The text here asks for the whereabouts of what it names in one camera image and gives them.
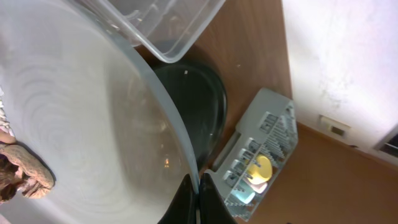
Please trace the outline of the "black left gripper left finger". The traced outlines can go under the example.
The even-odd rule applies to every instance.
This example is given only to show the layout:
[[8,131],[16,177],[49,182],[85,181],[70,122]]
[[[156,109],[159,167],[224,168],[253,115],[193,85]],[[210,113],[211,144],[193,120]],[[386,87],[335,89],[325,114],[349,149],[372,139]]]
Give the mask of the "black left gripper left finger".
[[158,224],[196,224],[196,222],[196,194],[190,175],[187,174]]

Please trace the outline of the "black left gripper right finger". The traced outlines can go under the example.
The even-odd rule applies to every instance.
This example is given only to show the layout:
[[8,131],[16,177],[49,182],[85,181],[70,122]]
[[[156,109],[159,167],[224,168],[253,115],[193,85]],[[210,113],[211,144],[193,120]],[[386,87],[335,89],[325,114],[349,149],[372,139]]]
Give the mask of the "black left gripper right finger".
[[237,224],[209,173],[201,176],[198,199],[201,224]]

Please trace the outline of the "pink cup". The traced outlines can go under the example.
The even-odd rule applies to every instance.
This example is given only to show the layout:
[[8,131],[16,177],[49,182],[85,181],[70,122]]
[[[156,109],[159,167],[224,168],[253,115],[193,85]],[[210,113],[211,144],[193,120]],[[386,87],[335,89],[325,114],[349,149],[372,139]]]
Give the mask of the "pink cup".
[[253,191],[255,191],[258,194],[262,194],[265,191],[265,189],[267,188],[267,186],[268,186],[267,182],[263,182],[261,184],[252,184],[249,181],[249,179],[246,178],[246,177],[243,180],[245,181],[245,183],[248,184],[248,186],[250,186],[253,189]]

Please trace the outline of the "yellow bowl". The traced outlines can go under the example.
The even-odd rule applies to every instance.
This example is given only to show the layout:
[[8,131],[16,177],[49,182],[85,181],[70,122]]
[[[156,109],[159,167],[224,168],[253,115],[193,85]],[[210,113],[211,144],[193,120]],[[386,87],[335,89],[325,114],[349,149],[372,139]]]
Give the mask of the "yellow bowl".
[[249,166],[247,173],[251,176],[248,179],[252,184],[267,182],[273,175],[271,161],[266,156],[259,155],[256,157],[256,163]]

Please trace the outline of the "grey plate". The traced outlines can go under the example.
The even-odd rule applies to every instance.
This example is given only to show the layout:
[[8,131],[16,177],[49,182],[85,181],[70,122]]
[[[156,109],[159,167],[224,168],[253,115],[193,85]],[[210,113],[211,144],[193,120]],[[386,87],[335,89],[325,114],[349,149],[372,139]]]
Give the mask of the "grey plate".
[[121,35],[73,1],[1,2],[1,89],[12,132],[51,170],[11,223],[157,223],[197,163],[166,89]]

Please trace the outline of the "food scraps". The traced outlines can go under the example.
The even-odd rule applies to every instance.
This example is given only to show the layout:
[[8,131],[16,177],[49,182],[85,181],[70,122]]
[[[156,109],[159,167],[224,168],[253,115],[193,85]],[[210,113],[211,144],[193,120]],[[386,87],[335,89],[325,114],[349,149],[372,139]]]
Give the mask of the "food scraps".
[[38,157],[17,143],[1,103],[1,203],[17,192],[26,198],[39,199],[55,186],[55,177]]

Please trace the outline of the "blue cup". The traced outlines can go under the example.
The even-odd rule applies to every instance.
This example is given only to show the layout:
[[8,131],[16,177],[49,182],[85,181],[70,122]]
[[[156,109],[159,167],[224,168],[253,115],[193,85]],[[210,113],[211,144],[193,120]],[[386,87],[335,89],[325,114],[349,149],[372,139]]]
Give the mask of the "blue cup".
[[245,204],[249,204],[256,196],[255,191],[245,182],[240,182],[238,187],[232,190],[232,194]]

